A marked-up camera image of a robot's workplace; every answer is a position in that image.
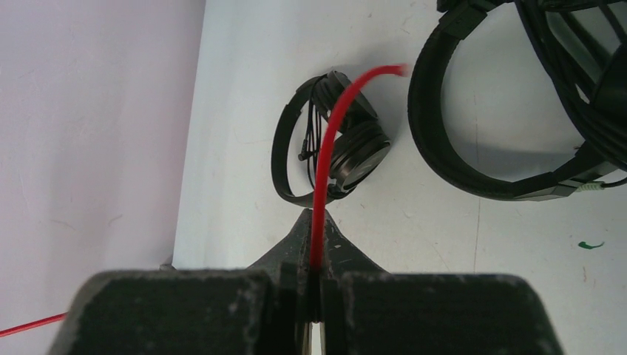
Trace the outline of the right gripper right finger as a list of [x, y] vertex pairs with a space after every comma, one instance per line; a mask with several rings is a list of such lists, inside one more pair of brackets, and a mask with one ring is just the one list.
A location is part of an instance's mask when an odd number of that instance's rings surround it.
[[561, 354], [544, 305], [513, 274], [385, 271], [325, 218], [324, 354]]

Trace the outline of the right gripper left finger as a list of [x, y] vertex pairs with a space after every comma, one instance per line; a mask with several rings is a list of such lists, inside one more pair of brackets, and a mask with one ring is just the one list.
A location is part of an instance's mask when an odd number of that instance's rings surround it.
[[75, 295], [51, 354], [309, 354], [310, 209], [239, 269], [106, 271]]

